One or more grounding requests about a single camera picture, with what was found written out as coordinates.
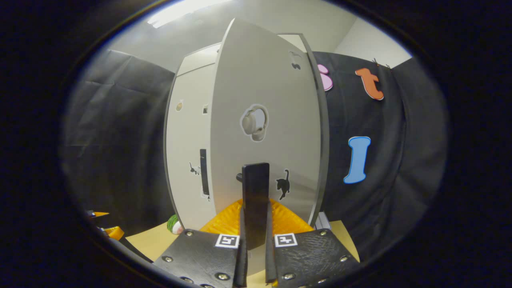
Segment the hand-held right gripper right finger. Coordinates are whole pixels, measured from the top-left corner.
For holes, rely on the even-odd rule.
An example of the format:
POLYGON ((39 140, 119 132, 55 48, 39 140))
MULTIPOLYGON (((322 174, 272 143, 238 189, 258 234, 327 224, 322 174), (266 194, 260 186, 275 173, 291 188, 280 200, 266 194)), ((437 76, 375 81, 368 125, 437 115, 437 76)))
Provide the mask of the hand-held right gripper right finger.
POLYGON ((274 288, 326 288, 360 262, 328 228, 315 230, 271 199, 266 233, 266 282, 274 288))

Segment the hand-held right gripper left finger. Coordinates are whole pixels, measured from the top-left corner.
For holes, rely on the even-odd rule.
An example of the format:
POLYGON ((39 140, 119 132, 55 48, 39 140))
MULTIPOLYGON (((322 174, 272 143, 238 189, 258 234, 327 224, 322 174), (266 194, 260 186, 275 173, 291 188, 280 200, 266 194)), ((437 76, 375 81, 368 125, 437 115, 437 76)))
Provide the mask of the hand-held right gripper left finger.
POLYGON ((185 229, 154 261, 160 274, 186 287, 245 288, 247 248, 239 199, 199 230, 185 229))

